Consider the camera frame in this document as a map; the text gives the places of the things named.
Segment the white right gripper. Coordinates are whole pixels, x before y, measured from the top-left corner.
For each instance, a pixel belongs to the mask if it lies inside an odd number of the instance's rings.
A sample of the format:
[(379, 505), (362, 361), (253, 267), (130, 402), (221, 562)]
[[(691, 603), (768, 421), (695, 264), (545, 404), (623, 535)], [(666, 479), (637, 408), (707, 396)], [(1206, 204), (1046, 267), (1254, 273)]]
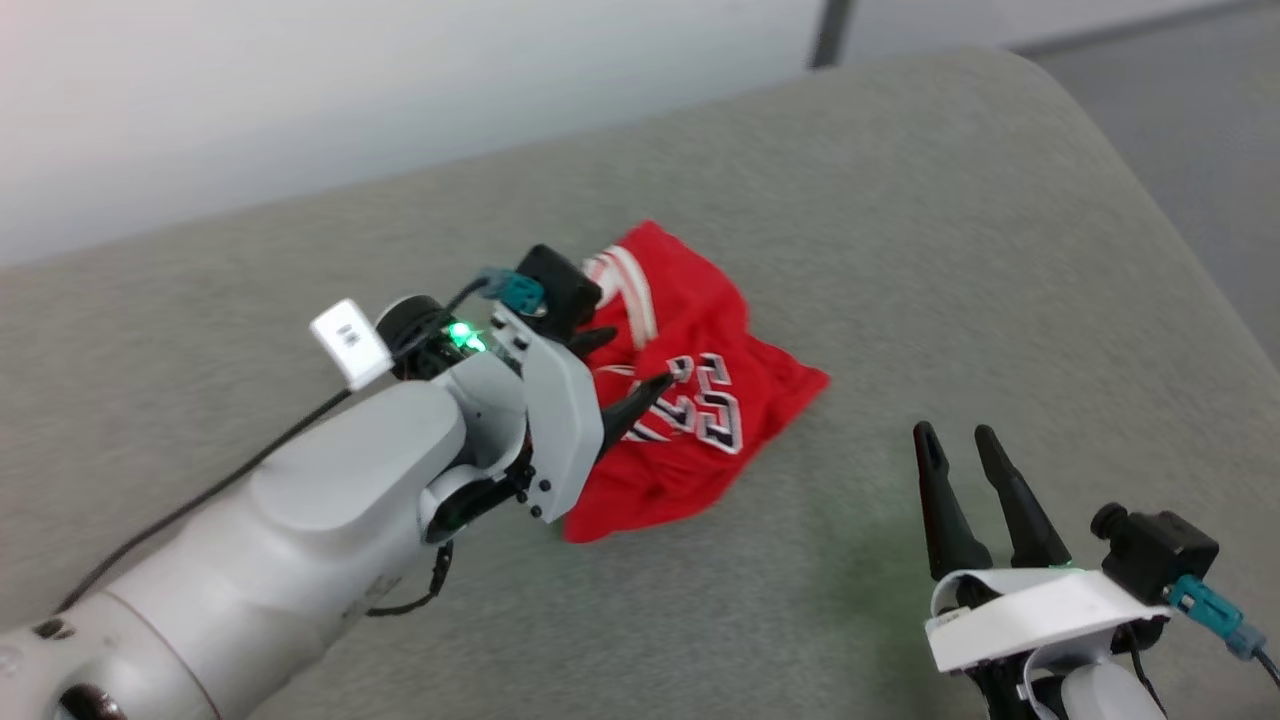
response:
[(950, 483), (950, 462), (932, 424), (913, 428), (931, 597), (925, 637), (938, 673), (979, 688), (989, 719), (1164, 719), (1137, 675), (1114, 657), (1115, 635), (1171, 611), (1142, 603), (1073, 556), (995, 429), (975, 446), (998, 496), (1011, 542), (1010, 565), (991, 569)]

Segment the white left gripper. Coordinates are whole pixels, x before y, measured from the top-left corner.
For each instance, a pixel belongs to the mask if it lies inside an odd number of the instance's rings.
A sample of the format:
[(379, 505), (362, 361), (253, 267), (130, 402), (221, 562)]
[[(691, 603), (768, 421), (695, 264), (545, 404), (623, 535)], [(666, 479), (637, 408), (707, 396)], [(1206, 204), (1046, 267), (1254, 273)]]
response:
[(552, 524), (579, 501), (600, 448), (612, 448), (630, 433), (675, 383), (669, 372), (640, 380), (635, 370), (599, 370), (598, 379), (630, 380), (627, 392), (605, 402), (596, 400), (593, 374), (584, 364), (618, 334), (616, 325), (575, 332), (566, 345), (536, 333), (504, 304), (492, 314), (492, 341), (518, 372), (530, 462), (535, 470), (529, 491), (531, 509)]

